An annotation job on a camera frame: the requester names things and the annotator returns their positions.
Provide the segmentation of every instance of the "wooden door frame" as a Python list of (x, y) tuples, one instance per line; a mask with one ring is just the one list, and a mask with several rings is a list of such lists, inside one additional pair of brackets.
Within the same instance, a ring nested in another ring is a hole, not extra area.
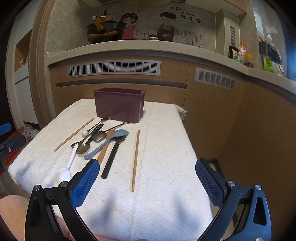
[(43, 0), (35, 17), (29, 46), (29, 80), (33, 106), (40, 128), (52, 121), (45, 89), (44, 43), (55, 0)]

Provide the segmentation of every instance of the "black pot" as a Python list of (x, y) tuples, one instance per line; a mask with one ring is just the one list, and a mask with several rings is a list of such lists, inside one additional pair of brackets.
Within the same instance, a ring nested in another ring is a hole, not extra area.
[(121, 40), (125, 26), (121, 22), (116, 21), (104, 21), (101, 22), (104, 27), (102, 31), (98, 31), (94, 23), (88, 25), (87, 40), (90, 44), (96, 44), (101, 42)]

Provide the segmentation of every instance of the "wall vent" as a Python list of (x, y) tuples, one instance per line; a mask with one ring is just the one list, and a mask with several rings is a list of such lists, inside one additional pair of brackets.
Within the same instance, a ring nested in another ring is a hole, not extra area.
[(230, 44), (232, 43), (235, 45), (235, 28), (230, 26)]
[(67, 67), (68, 78), (96, 74), (159, 75), (160, 61), (120, 59), (85, 63)]
[(236, 79), (206, 69), (196, 68), (195, 81), (235, 90)]

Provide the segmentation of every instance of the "countertop edge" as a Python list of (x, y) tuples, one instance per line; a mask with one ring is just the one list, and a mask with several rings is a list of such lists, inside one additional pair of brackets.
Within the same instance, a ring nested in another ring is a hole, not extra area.
[(88, 54), (134, 50), (173, 53), (207, 60), (221, 66), (234, 69), (246, 76), (263, 80), (296, 95), (296, 82), (288, 78), (266, 72), (264, 70), (248, 68), (228, 57), (213, 51), (174, 42), (152, 40), (120, 40), (86, 45), (65, 52), (60, 52), (58, 54), (56, 54), (56, 52), (54, 54), (47, 54), (47, 65), (50, 66), (51, 64), (61, 62), (63, 60)]

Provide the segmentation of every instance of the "wooden shelf niche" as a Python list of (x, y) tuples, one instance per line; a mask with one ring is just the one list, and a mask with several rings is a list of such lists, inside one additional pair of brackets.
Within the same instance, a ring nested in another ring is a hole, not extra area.
[(20, 62), (29, 54), (32, 29), (15, 46), (15, 72), (21, 67)]

